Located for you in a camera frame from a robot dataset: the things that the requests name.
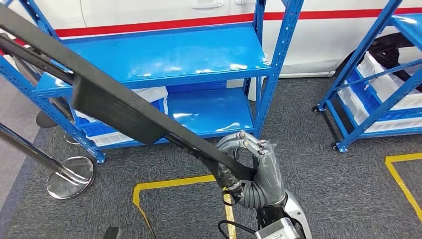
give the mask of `caster wheel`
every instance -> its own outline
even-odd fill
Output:
[[[334,150],[334,151],[338,151],[338,146],[337,146],[337,144],[335,144],[335,143],[331,144],[331,148],[332,148],[332,150]]]
[[[312,112],[314,112],[314,113],[318,113],[318,112],[319,112],[319,108],[318,108],[318,106],[314,106],[314,107],[312,107]]]

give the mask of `gray carpet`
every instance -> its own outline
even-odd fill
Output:
[[[278,144],[276,153],[286,184],[304,208],[314,238],[420,239],[421,222],[384,160],[387,155],[421,151],[421,136],[366,139],[351,145],[347,153],[332,151],[334,139],[328,126],[321,115],[311,112],[331,82],[325,78],[281,81],[262,133],[262,138]],[[57,127],[40,133],[47,135],[42,148],[53,157],[88,156],[80,147],[66,144]],[[170,144],[106,154],[92,187],[67,201],[47,195],[48,173],[36,166],[5,238],[101,239],[108,226],[121,227],[123,239],[152,238],[131,202],[133,187],[209,174],[197,160]],[[420,167],[408,168],[398,171],[409,175],[404,180],[420,200]],[[216,224],[225,219],[225,213],[215,183],[141,192],[141,205],[158,238],[223,238]],[[238,206],[233,210],[237,222],[256,228],[253,211]],[[239,239],[253,238],[236,231]]]
[[[422,205],[422,158],[393,163],[393,166],[419,206]]]

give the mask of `blue metal shelf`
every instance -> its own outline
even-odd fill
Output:
[[[256,1],[252,22],[66,40],[58,38],[34,0],[20,1],[41,30],[128,88],[166,86],[169,116],[202,137],[224,136],[240,129],[259,137],[304,2],[281,1],[286,14],[270,63],[262,51],[265,0]],[[78,128],[78,120],[76,125],[69,122],[47,100],[48,97],[69,97],[72,91],[69,85],[44,73],[33,87],[3,57],[0,57],[0,66],[0,74],[79,142],[98,163],[105,161],[100,149],[141,145],[130,141],[97,147]],[[247,100],[252,77],[257,79],[255,115]],[[261,77],[266,77],[262,91]],[[230,79],[244,79],[243,88],[226,89],[226,81]]]
[[[422,50],[422,13],[394,15],[391,17],[390,24],[419,50]]]
[[[271,67],[252,23],[193,27],[63,40],[130,89],[266,76]],[[34,93],[70,95],[45,73]]]
[[[409,79],[407,79],[401,87],[399,87],[388,99],[381,102],[378,98],[372,86],[367,86],[368,80],[379,77],[383,74],[392,73],[395,71],[403,70],[405,67],[420,64],[421,60],[416,60],[410,63],[403,64],[401,66],[386,70],[382,73],[374,74],[373,76],[362,78],[356,70],[357,64],[360,59],[364,56],[366,50],[369,48],[372,41],[382,30],[391,24],[395,26],[404,36],[406,36],[415,46],[421,49],[422,42],[422,14],[403,14],[393,16],[394,11],[400,5],[402,0],[389,0],[387,5],[381,11],[378,18],[366,34],[363,41],[359,44],[357,49],[350,57],[343,70],[330,87],[327,94],[317,105],[318,111],[325,111],[325,107],[332,113],[334,121],[338,125],[343,140],[336,142],[333,149],[339,150],[340,152],[347,151],[347,147],[359,138],[369,137],[382,137],[382,136],[393,136],[393,135],[404,135],[404,134],[415,134],[422,133],[420,127],[415,127],[415,124],[409,124],[410,128],[379,131],[379,132],[365,132],[375,122],[389,120],[401,120],[401,119],[413,119],[420,118],[422,115],[421,108],[405,109],[405,110],[390,110],[395,104],[397,104],[402,98],[408,93],[415,89],[418,85],[422,84],[422,68],[416,71]],[[350,87],[353,92],[358,96],[360,101],[363,103],[369,116],[361,123],[357,124],[354,120],[354,116],[349,110],[348,106],[344,104],[337,92],[343,87]],[[338,113],[336,112],[332,99],[338,98],[341,106],[343,107],[346,115],[353,124],[354,129],[349,133],[344,127]]]

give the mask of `yellow floor marking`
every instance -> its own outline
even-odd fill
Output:
[[[416,211],[416,215],[419,217],[419,220],[422,222],[422,210],[419,207],[417,201],[414,199],[408,188],[406,187],[405,183],[403,182],[402,178],[397,173],[397,170],[394,168],[393,163],[395,162],[402,162],[402,161],[410,161],[422,159],[422,153],[414,153],[414,154],[404,154],[398,156],[388,156],[385,157],[385,165],[387,166],[388,170],[390,171],[391,175],[393,176],[394,180],[396,180],[399,187],[402,189],[403,193],[405,194],[407,200],[412,205],[412,207]]]
[[[133,189],[133,199],[132,199],[132,201],[135,204],[135,206],[139,209],[142,216],[144,217],[145,222],[146,222],[149,230],[153,234],[154,238],[156,238],[155,234],[152,230],[152,227],[149,223],[149,220],[146,216],[146,213],[143,211],[143,209],[140,206],[139,193],[142,190],[148,190],[148,189],[170,188],[170,187],[178,187],[178,186],[183,186],[183,185],[190,185],[190,184],[196,184],[196,183],[208,183],[208,182],[215,182],[214,176],[207,175],[207,176],[192,177],[192,178],[182,178],[182,179],[167,180],[167,181],[157,181],[157,182],[151,182],[151,183],[139,183]],[[231,202],[231,198],[230,198],[229,195],[225,195],[224,200],[226,202]],[[224,206],[224,208],[225,208],[227,220],[234,222],[233,209],[229,206],[226,206],[226,205]],[[236,239],[235,227],[233,225],[228,224],[227,228],[228,228],[230,239]]]
[[[232,203],[231,197],[229,194],[225,194],[223,200],[228,203]],[[234,215],[233,215],[233,208],[231,206],[224,206],[225,208],[225,216],[228,221],[234,222]],[[236,228],[232,224],[227,224],[227,230],[228,230],[228,237],[230,239],[236,239]]]

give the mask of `stanchion post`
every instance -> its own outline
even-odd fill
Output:
[[[94,164],[86,157],[71,157],[60,163],[1,122],[0,138],[52,171],[47,180],[47,191],[54,198],[75,197],[84,192],[94,179]]]

